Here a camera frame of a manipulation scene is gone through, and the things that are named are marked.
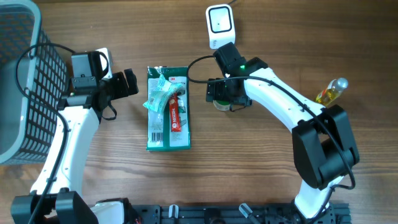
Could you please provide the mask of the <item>small green white jar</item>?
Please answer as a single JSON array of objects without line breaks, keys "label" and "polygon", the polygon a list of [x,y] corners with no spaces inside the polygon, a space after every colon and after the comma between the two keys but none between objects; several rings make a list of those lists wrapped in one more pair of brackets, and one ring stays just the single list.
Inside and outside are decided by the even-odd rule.
[{"label": "small green white jar", "polygon": [[214,100],[213,104],[220,111],[229,111],[230,104],[227,101]]}]

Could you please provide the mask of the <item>green 3M glove package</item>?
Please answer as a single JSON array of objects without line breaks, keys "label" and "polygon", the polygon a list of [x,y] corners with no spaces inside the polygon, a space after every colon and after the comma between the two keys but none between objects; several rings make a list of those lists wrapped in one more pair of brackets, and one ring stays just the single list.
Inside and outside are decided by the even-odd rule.
[{"label": "green 3M glove package", "polygon": [[149,67],[147,69],[147,96],[148,79],[159,78],[160,75],[163,75],[172,83],[181,83],[183,85],[183,90],[176,93],[182,131],[171,132],[169,102],[167,102],[162,113],[147,110],[147,150],[166,152],[190,149],[187,67]]}]

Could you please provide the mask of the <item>teal white small packet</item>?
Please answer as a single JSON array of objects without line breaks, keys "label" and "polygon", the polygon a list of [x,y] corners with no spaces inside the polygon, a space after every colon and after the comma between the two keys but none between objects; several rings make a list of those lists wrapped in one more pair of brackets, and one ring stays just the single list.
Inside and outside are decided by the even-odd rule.
[{"label": "teal white small packet", "polygon": [[169,98],[180,90],[183,90],[181,83],[172,83],[163,75],[159,78],[149,78],[148,97],[143,106],[156,113],[162,113]]}]

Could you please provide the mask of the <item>red coffee stick sachet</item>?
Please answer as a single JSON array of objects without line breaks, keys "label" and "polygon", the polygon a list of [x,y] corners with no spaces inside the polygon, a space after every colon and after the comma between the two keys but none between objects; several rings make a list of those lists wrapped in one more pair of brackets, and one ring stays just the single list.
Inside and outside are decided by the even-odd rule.
[{"label": "red coffee stick sachet", "polygon": [[181,132],[182,127],[180,124],[180,118],[178,113],[178,98],[176,93],[174,93],[169,99],[169,113],[170,113],[170,122],[171,122],[171,132]]}]

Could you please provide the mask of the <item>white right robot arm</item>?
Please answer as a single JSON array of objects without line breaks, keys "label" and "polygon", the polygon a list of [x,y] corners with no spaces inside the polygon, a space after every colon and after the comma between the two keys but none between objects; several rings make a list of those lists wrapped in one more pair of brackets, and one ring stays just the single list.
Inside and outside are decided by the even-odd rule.
[{"label": "white right robot arm", "polygon": [[294,164],[302,178],[294,207],[303,221],[313,223],[329,207],[331,194],[344,176],[353,179],[359,152],[346,111],[310,101],[286,85],[261,59],[246,60],[233,43],[215,50],[223,76],[209,79],[206,100],[225,103],[232,111],[258,102],[292,135]]}]

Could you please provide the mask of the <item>yellow liquid bottle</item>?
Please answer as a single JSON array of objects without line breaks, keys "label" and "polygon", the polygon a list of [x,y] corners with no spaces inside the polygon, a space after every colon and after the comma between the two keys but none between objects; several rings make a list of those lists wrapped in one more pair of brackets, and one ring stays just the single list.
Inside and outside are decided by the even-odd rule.
[{"label": "yellow liquid bottle", "polygon": [[337,78],[332,80],[329,85],[321,91],[315,98],[315,102],[328,106],[332,101],[336,100],[342,92],[347,89],[348,80],[345,78]]}]

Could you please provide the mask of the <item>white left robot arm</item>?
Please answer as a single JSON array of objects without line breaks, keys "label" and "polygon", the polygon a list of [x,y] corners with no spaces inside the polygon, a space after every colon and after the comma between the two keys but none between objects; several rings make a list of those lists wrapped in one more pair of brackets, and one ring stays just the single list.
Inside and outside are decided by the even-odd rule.
[{"label": "white left robot arm", "polygon": [[11,205],[15,223],[135,223],[139,216],[127,198],[106,199],[90,207],[81,197],[90,144],[103,110],[138,92],[132,70],[113,73],[107,48],[72,54],[73,90],[61,95],[58,124],[44,167],[29,195]]}]

